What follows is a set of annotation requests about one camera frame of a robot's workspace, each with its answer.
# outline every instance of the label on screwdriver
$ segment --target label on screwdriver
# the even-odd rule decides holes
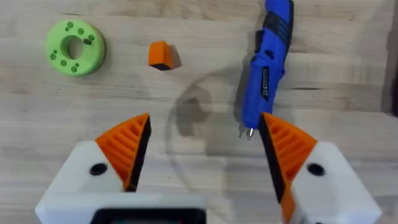
[[[268,101],[268,92],[269,92],[269,67],[262,68],[261,74],[261,96],[264,97],[266,101]]]

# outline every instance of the orange cube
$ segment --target orange cube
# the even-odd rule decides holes
[[[160,71],[166,71],[173,68],[170,46],[166,41],[151,43],[149,47],[148,64]]]

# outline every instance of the screwdriver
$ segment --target screwdriver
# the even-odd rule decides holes
[[[258,129],[261,113],[272,113],[279,80],[292,41],[294,4],[292,0],[266,0],[267,16],[256,31],[254,55],[242,108],[247,141]]]

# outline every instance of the green ring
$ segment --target green ring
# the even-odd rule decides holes
[[[68,53],[68,45],[73,37],[78,37],[82,42],[85,39],[91,42],[90,45],[83,44],[81,54],[76,59],[72,59]],[[104,40],[93,26],[84,21],[62,21],[47,34],[45,53],[59,72],[79,77],[95,72],[102,65],[105,56]]]

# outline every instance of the orange gripper pad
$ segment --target orange gripper pad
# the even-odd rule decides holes
[[[275,193],[282,207],[285,222],[288,223],[295,208],[290,191],[291,184],[317,140],[298,127],[269,113],[262,115],[259,131],[266,150]]]
[[[123,182],[135,192],[150,136],[149,114],[131,118],[96,138],[97,145]]]

